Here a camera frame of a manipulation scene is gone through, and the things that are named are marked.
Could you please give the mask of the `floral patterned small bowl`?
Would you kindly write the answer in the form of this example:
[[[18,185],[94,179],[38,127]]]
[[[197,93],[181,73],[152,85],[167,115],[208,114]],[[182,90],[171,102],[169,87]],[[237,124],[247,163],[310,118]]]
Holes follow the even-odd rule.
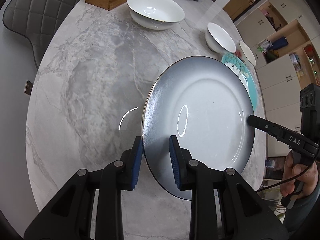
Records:
[[[244,41],[237,43],[235,55],[248,67],[255,67],[257,64],[253,52]]]

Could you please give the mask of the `medium white bowl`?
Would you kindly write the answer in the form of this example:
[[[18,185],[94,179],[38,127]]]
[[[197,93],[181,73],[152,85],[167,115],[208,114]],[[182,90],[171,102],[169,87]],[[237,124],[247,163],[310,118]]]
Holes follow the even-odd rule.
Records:
[[[235,53],[236,46],[230,35],[215,23],[208,23],[205,39],[210,50],[218,54]]]

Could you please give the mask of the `grey rimmed plate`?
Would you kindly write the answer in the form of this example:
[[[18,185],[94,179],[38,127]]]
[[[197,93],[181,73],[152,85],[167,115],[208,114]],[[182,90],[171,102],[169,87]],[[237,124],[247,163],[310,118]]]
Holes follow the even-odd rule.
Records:
[[[253,113],[244,85],[221,61],[191,56],[175,62],[157,79],[144,107],[142,137],[152,175],[173,196],[191,198],[175,183],[172,135],[208,167],[242,172],[253,148],[254,129],[247,124]]]

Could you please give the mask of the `large white bowl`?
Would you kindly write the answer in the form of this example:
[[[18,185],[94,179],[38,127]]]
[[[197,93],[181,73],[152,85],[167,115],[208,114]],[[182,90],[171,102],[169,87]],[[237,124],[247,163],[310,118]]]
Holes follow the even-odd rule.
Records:
[[[130,15],[139,25],[165,30],[184,20],[184,10],[173,0],[127,0]]]

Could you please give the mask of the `teal floral plate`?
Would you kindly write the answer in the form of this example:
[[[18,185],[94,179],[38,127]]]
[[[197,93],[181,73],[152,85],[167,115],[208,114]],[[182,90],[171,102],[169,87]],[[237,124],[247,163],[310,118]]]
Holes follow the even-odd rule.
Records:
[[[231,69],[242,82],[251,99],[253,109],[255,110],[258,104],[258,94],[253,77],[247,66],[237,56],[231,53],[224,54],[221,62]]]

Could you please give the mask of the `white wall cabinet unit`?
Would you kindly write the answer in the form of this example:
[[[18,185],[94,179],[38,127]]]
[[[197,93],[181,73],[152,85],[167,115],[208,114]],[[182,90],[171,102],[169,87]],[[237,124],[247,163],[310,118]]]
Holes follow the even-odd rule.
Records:
[[[287,20],[267,1],[237,24],[257,62],[268,120],[300,130],[300,91],[319,85],[318,55],[301,20]]]

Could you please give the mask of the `wall socket plate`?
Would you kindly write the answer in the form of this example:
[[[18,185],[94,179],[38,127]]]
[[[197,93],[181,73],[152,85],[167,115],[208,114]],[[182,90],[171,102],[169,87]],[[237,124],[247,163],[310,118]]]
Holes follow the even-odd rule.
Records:
[[[25,83],[24,94],[31,96],[33,85],[34,84],[31,81],[27,80]]]

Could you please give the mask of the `grey quilted chair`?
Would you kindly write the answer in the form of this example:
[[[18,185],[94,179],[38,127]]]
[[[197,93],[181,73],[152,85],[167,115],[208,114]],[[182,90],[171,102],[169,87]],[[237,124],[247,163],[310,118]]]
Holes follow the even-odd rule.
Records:
[[[11,0],[4,10],[4,26],[31,44],[35,66],[62,22],[80,0]]]

